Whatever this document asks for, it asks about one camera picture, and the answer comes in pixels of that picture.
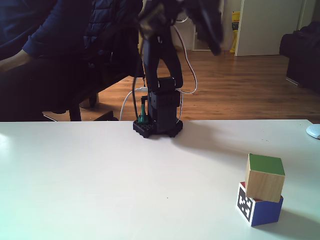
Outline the person's hand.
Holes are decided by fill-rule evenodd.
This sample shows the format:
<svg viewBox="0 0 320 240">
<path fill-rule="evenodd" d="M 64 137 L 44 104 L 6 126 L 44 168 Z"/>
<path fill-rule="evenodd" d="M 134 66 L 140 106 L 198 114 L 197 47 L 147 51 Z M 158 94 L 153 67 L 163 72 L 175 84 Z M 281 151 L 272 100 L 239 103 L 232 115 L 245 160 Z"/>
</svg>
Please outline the person's hand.
<svg viewBox="0 0 320 240">
<path fill-rule="evenodd" d="M 16 67 L 25 65 L 32 60 L 33 57 L 22 49 L 17 54 L 0 61 L 0 72 L 7 72 Z"/>
</svg>

